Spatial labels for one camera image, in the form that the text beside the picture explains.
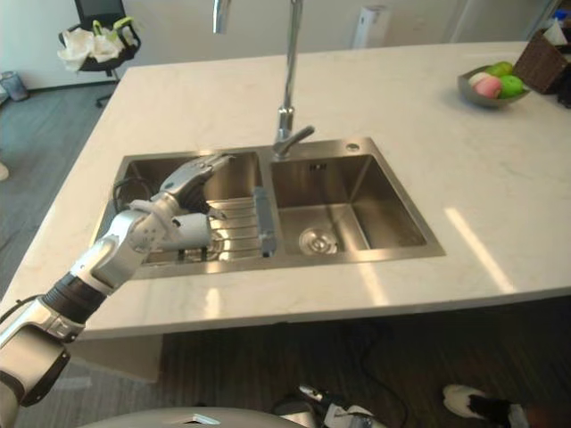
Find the white wall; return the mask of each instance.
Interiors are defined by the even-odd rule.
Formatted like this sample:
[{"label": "white wall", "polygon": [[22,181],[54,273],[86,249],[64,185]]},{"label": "white wall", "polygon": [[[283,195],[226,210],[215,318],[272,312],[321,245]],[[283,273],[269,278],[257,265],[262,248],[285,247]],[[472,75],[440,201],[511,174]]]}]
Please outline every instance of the white wall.
[{"label": "white wall", "polygon": [[451,35],[453,42],[526,40],[554,0],[467,0]]},{"label": "white wall", "polygon": [[[288,0],[234,0],[225,36],[211,33],[212,0],[123,1],[141,24],[143,39],[128,66],[282,54],[286,49]],[[392,6],[386,45],[443,43],[467,1],[306,0],[300,50],[349,48],[360,8],[367,4]],[[18,71],[30,88],[106,79],[103,73],[65,71],[57,58],[58,32],[77,21],[73,0],[0,0],[0,70]]]}]

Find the green apple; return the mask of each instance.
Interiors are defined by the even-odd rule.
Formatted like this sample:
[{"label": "green apple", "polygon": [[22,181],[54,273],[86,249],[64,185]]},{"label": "green apple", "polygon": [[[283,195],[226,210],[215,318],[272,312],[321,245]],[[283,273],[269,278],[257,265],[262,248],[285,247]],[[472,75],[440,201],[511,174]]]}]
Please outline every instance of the green apple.
[{"label": "green apple", "polygon": [[501,61],[501,62],[496,62],[494,65],[491,65],[490,67],[485,69],[484,72],[491,74],[496,78],[500,78],[502,76],[508,76],[508,74],[511,74],[513,69],[514,66],[511,65],[510,62]]},{"label": "green apple", "polygon": [[516,76],[502,76],[501,91],[498,98],[511,98],[524,92],[524,82]]}]

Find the robotic arm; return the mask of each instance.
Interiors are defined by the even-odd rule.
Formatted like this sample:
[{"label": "robotic arm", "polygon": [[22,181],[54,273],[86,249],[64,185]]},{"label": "robotic arm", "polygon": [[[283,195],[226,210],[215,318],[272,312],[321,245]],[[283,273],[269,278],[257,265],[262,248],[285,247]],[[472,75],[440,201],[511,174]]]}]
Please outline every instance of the robotic arm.
[{"label": "robotic arm", "polygon": [[11,428],[20,406],[39,402],[70,360],[65,343],[117,291],[148,253],[181,239],[173,218],[188,212],[223,217],[209,206],[203,186],[231,159],[191,160],[174,171],[150,201],[133,201],[46,294],[0,333],[0,428]]}]

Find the fruit bowl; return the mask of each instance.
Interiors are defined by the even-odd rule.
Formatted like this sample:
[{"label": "fruit bowl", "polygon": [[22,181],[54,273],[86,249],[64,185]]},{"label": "fruit bowl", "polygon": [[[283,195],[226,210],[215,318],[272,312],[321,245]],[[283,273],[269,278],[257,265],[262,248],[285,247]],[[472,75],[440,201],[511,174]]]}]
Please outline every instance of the fruit bowl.
[{"label": "fruit bowl", "polygon": [[504,105],[512,104],[517,100],[521,100],[524,96],[529,94],[528,89],[524,89],[524,92],[520,95],[512,96],[510,98],[488,98],[486,96],[477,93],[474,88],[468,83],[468,80],[480,71],[487,69],[489,65],[484,65],[483,67],[478,67],[475,70],[469,71],[458,76],[458,90],[464,95],[464,97],[470,102],[481,105],[482,107],[488,108],[499,108]]}]

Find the double sink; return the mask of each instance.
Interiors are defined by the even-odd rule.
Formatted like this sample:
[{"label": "double sink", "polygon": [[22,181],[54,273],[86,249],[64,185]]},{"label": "double sink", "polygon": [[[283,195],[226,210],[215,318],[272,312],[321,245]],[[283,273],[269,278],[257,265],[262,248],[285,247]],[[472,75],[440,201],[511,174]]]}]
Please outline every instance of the double sink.
[{"label": "double sink", "polygon": [[[128,156],[116,180],[142,178],[159,188],[183,163],[216,152],[231,154],[233,160],[204,187],[209,204],[227,216],[211,219],[211,246],[152,252],[136,277],[444,254],[369,138],[298,144],[285,160],[276,160],[271,146]],[[260,190],[264,204],[254,196]],[[130,202],[148,196],[144,188],[132,184],[124,185],[119,197]],[[114,215],[110,202],[95,238],[104,234]],[[271,251],[267,250],[269,235]]]}]

